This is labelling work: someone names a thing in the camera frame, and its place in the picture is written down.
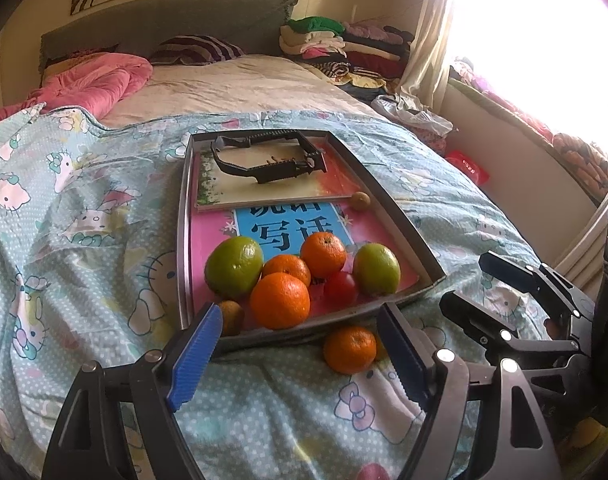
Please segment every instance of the headboard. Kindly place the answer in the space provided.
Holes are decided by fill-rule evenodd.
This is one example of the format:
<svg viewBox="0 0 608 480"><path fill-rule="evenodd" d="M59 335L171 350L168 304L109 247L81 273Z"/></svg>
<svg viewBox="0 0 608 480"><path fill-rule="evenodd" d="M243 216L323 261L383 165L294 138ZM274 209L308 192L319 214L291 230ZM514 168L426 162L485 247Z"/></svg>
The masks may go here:
<svg viewBox="0 0 608 480"><path fill-rule="evenodd" d="M247 54L280 56L279 27L297 0L134 0L99 10L42 36L47 59L119 44L117 52L146 57L178 34L208 34Z"/></svg>

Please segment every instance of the tomato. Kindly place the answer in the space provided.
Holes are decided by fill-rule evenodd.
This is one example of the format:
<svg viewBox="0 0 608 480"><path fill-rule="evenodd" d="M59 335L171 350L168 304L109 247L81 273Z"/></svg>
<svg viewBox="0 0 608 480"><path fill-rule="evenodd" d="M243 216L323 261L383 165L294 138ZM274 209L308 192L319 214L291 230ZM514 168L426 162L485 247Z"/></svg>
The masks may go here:
<svg viewBox="0 0 608 480"><path fill-rule="evenodd" d="M349 306L357 301L359 288L353 275L340 270L331 274L324 283L324 297L338 306Z"/></svg>

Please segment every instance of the green fruit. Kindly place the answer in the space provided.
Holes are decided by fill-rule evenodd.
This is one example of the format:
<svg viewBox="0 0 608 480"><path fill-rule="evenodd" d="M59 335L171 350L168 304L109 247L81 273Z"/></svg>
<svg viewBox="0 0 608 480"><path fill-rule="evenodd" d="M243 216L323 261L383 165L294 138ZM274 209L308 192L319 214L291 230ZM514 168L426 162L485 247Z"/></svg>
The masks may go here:
<svg viewBox="0 0 608 480"><path fill-rule="evenodd" d="M382 296L397 292L402 273L397 258L388 247L366 244L355 254L353 277L362 293Z"/></svg>
<svg viewBox="0 0 608 480"><path fill-rule="evenodd" d="M236 300L253 290L262 267L260 245L248 236L237 236L224 240L210 253L204 279L222 298Z"/></svg>

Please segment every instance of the red packaging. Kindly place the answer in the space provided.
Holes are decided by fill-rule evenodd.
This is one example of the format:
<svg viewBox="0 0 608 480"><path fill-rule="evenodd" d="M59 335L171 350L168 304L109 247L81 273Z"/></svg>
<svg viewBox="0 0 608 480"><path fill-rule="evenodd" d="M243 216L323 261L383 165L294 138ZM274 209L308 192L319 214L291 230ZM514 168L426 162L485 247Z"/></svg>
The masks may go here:
<svg viewBox="0 0 608 480"><path fill-rule="evenodd" d="M459 150L452 150L445 156L446 160L455 166L459 171L464 173L470 180L472 180L478 186L485 184L490 176L484 168L479 164L471 160L468 155L460 152Z"/></svg>

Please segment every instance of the white curtain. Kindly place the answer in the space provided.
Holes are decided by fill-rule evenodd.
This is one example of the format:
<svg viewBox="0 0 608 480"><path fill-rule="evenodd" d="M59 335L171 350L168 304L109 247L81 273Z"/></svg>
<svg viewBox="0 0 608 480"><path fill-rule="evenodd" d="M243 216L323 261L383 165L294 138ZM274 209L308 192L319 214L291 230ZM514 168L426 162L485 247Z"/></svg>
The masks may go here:
<svg viewBox="0 0 608 480"><path fill-rule="evenodd" d="M452 0L423 0L408 65L397 88L405 107L424 105L439 113L449 80L446 52L452 17Z"/></svg>
<svg viewBox="0 0 608 480"><path fill-rule="evenodd" d="M607 226L608 195L555 267L557 272L564 275L593 300L597 297L601 283Z"/></svg>

